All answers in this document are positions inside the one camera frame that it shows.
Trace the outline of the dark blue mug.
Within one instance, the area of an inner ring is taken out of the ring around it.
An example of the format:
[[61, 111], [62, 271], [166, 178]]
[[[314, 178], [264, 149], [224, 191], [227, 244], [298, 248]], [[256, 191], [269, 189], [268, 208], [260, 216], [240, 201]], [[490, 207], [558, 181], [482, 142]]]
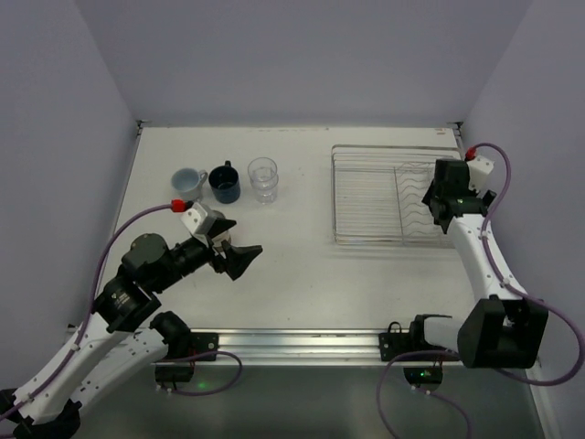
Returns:
[[210, 172], [208, 182], [219, 203], [231, 204], [239, 199], [241, 193], [239, 173], [229, 160]]

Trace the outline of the light blue mug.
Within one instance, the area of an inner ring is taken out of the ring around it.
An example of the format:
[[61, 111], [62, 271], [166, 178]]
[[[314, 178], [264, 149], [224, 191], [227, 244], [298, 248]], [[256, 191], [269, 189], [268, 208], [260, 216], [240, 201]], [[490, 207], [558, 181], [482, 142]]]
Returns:
[[207, 170], [182, 168], [171, 177], [171, 186], [184, 201], [199, 201], [203, 198], [203, 186], [207, 182]]

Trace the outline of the cream brown ceramic cup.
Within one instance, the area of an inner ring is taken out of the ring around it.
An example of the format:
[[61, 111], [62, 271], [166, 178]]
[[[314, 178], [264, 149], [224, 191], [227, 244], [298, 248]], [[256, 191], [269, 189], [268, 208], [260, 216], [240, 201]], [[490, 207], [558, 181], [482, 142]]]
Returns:
[[216, 236], [213, 239], [214, 248], [218, 252], [222, 252], [223, 251], [223, 242], [224, 241], [227, 242], [227, 243], [231, 243], [231, 235], [230, 235], [230, 232], [228, 230], [220, 233], [218, 236]]

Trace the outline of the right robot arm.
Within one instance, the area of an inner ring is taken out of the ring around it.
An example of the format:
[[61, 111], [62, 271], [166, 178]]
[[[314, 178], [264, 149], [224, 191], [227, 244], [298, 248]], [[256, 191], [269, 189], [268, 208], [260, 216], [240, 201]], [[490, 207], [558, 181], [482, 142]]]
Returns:
[[534, 366], [548, 310], [525, 298], [495, 242], [488, 209], [495, 193], [479, 193], [492, 161], [440, 158], [422, 202], [457, 251], [476, 303], [465, 319], [418, 315], [414, 342], [456, 353], [467, 368], [529, 369]]

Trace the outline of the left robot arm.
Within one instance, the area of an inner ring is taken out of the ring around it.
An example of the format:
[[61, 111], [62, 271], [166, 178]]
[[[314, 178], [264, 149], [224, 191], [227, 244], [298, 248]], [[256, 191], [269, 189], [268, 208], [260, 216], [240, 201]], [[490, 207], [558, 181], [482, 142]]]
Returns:
[[113, 387], [152, 362], [194, 363], [218, 350], [198, 350], [191, 330], [158, 296], [209, 265], [239, 279], [262, 247], [212, 244], [234, 226], [231, 219], [199, 219], [190, 238], [169, 247], [156, 233], [137, 237], [116, 275], [92, 298], [74, 335], [29, 382], [1, 392], [1, 418], [15, 424], [14, 438], [70, 438], [82, 414]]

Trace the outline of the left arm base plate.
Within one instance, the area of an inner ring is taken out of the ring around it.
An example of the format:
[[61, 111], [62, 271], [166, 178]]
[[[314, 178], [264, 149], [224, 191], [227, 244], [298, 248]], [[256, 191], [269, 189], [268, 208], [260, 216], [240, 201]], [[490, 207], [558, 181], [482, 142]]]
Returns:
[[211, 352], [210, 361], [216, 359], [219, 335], [216, 332], [194, 332], [178, 315], [171, 311], [154, 317], [149, 325], [163, 337], [167, 347], [164, 360], [184, 359], [196, 354]]

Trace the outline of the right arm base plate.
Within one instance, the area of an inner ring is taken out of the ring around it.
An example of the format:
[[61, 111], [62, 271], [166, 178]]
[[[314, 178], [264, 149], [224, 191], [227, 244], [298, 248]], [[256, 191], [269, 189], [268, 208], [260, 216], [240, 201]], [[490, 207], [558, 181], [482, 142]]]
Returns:
[[386, 331], [378, 334], [378, 351], [382, 362], [390, 362], [401, 354], [429, 350], [448, 351], [424, 339], [423, 321], [420, 319], [411, 321], [407, 328], [398, 321], [392, 321]]

